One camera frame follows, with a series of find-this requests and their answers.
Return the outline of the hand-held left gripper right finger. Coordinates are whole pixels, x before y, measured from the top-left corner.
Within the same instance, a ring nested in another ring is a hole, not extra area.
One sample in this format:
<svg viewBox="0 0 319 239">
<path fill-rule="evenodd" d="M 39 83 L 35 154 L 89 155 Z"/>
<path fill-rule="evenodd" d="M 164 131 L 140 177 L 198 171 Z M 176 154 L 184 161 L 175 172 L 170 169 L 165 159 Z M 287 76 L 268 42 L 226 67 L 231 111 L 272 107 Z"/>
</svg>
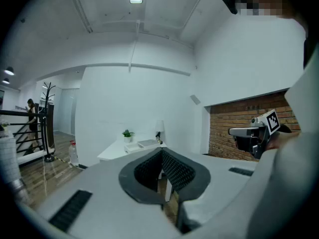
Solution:
<svg viewBox="0 0 319 239">
<path fill-rule="evenodd" d="M 243 189 L 257 163 L 161 150 L 162 169 L 178 194 L 176 224 L 162 233 L 186 233 L 208 223 Z"/>
</svg>

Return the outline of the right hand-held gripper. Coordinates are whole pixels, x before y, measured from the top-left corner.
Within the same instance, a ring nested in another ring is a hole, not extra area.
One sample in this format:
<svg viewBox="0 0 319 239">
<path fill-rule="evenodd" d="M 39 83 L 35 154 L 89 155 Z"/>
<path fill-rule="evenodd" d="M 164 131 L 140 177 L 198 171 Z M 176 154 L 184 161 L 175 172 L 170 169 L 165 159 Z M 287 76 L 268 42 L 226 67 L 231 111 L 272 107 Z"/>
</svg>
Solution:
<svg viewBox="0 0 319 239">
<path fill-rule="evenodd" d="M 233 136 L 239 150 L 251 151 L 256 159 L 260 159 L 271 135 L 280 128 L 275 110 L 271 110 L 251 120 L 251 127 L 230 128 L 229 135 Z"/>
</svg>

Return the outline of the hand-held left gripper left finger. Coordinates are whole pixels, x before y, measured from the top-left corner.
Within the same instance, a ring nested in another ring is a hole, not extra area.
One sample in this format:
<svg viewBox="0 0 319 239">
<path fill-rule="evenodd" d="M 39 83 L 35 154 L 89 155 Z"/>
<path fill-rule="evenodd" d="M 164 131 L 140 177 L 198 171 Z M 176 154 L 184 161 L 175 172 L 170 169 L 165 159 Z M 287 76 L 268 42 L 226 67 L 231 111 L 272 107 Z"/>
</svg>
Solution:
<svg viewBox="0 0 319 239">
<path fill-rule="evenodd" d="M 49 220 L 77 191 L 92 193 L 68 234 L 79 239 L 174 239 L 180 231 L 160 205 L 141 204 L 120 186 L 119 173 L 148 151 L 128 154 L 88 167 L 52 193 L 37 213 Z"/>
</svg>

